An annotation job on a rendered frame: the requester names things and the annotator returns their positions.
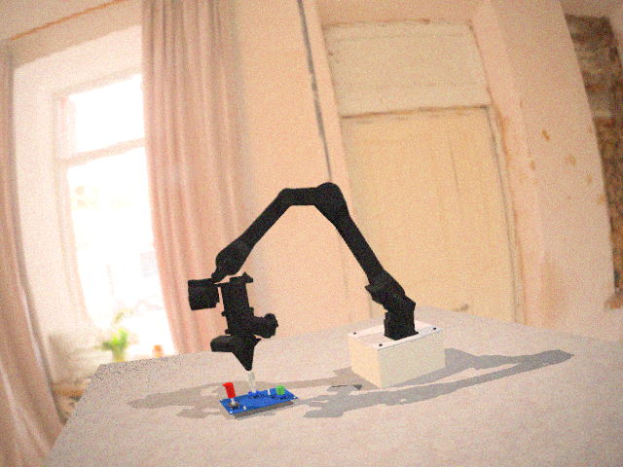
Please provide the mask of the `blue circuit board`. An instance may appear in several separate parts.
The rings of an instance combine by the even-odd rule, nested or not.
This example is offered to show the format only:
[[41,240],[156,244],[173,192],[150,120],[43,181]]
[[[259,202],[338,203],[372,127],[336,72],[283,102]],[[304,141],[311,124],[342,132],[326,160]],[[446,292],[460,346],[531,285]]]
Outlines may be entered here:
[[233,384],[225,383],[224,387],[227,389],[228,399],[219,400],[222,407],[226,408],[227,412],[234,419],[233,413],[245,412],[250,410],[256,410],[258,408],[264,408],[273,404],[281,402],[287,402],[294,400],[297,404],[297,397],[291,392],[288,392],[283,385],[276,386],[273,389],[267,389],[264,391],[255,390],[255,376],[254,372],[246,372],[249,386],[252,386],[252,391],[247,395],[241,395],[236,397]]

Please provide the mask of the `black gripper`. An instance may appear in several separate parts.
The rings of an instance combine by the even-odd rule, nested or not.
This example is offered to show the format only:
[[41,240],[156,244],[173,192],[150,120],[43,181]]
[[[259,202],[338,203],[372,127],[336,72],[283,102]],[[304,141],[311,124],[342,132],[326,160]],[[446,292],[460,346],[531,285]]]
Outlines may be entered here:
[[210,342],[212,352],[233,352],[246,371],[252,370],[254,346],[261,341],[250,333],[247,337],[242,335],[241,318],[245,313],[249,317],[252,311],[254,311],[254,307],[249,307],[249,304],[224,307],[221,314],[222,317],[226,318],[228,324],[228,329],[225,329],[224,332],[225,335],[230,336],[220,335]]

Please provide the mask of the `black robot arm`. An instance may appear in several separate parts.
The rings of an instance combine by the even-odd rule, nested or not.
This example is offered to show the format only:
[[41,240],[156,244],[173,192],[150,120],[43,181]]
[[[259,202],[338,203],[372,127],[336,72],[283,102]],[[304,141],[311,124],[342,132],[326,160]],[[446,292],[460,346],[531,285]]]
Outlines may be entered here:
[[[246,284],[252,283],[253,278],[245,271],[242,276],[230,277],[228,282],[219,282],[224,277],[235,275],[240,271],[260,238],[290,206],[303,205],[314,205],[335,226],[366,273],[369,285],[364,288],[371,293],[372,301],[383,305],[388,311],[385,313],[384,336],[398,341],[418,334],[414,321],[416,303],[406,296],[401,285],[382,267],[352,220],[341,188],[333,183],[322,183],[316,187],[281,189],[246,231],[217,254],[216,271],[211,274],[211,278],[189,279],[188,299],[191,310],[215,308],[217,303],[220,303],[219,287],[224,307],[248,305]],[[258,317],[254,316],[252,311],[249,317],[244,314],[240,327],[245,337],[250,333],[269,339],[275,336],[278,324],[274,314],[268,313],[265,317]]]

